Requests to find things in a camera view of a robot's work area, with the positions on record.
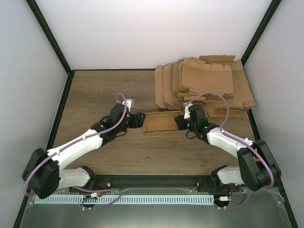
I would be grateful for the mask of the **brown cardboard box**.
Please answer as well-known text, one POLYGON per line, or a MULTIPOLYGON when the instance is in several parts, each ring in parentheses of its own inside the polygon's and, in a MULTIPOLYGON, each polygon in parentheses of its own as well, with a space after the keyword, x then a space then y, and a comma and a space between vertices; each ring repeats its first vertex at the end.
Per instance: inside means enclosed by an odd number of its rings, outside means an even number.
POLYGON ((145 135, 168 134, 178 130, 175 118, 181 115, 180 111, 151 112, 145 114, 143 130, 145 135))

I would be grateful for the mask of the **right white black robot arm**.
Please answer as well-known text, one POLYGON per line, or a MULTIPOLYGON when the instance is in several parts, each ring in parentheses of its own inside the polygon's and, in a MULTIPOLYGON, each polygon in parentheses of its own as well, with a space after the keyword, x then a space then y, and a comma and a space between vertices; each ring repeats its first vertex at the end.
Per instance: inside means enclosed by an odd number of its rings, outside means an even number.
POLYGON ((281 177, 281 170, 263 140, 237 137, 222 126, 209 123, 200 105, 188 104, 184 114, 175 118, 178 130, 194 133, 195 138, 216 146, 237 158, 238 166, 222 166, 211 173, 211 185, 223 191, 228 184, 245 185, 252 191, 271 187, 281 177))

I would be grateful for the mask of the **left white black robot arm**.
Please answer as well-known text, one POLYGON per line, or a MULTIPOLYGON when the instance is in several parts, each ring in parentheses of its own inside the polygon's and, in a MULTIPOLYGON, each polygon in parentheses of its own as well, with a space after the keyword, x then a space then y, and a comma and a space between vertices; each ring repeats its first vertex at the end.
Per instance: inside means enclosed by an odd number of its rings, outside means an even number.
POLYGON ((116 104, 109 115, 102 117, 81 136, 47 151, 36 149, 22 174, 25 193, 33 191, 44 199, 64 188, 92 192, 97 186, 97 175, 87 166, 77 169, 67 169, 67 166, 88 152, 111 142, 129 128, 141 128, 145 114, 132 114, 131 108, 127 103, 116 104))

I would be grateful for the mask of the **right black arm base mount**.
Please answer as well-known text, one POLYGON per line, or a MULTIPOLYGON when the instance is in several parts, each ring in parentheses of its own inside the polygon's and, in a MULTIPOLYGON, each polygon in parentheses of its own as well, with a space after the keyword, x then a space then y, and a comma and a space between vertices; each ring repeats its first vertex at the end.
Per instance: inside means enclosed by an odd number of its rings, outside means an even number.
POLYGON ((229 193, 231 187, 228 184, 223 184, 218 178, 211 175, 203 175, 195 178, 197 191, 208 192, 210 194, 215 193, 229 193))

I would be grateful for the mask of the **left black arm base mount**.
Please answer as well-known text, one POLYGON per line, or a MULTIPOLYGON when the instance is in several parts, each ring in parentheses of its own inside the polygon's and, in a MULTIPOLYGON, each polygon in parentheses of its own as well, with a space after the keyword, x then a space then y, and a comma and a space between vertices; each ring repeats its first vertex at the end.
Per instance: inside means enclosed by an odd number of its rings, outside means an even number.
POLYGON ((83 187, 69 187, 69 192, 80 193, 80 194, 89 194, 89 193, 109 193, 112 186, 112 179, 98 179, 96 183, 89 181, 83 187))

